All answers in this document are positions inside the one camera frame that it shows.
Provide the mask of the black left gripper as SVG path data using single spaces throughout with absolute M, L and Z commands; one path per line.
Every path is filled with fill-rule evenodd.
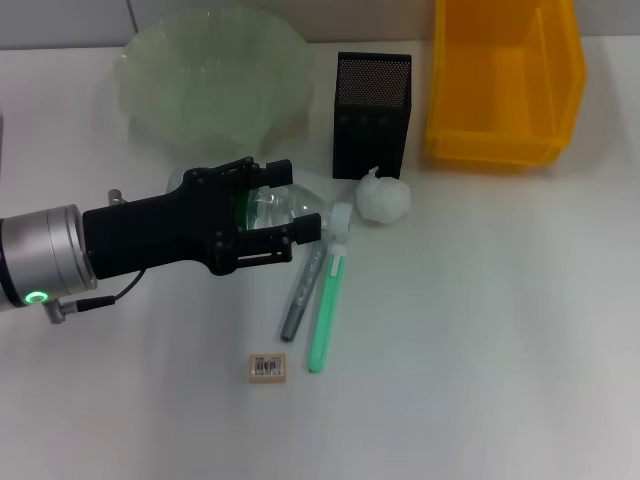
M 88 210 L 82 222 L 90 265 L 103 280 L 181 261 L 199 262 L 218 276 L 288 263 L 294 243 L 321 238 L 321 216 L 242 230 L 235 222 L 232 195 L 292 183 L 290 160 L 261 166 L 245 157 L 190 170 L 169 193 Z

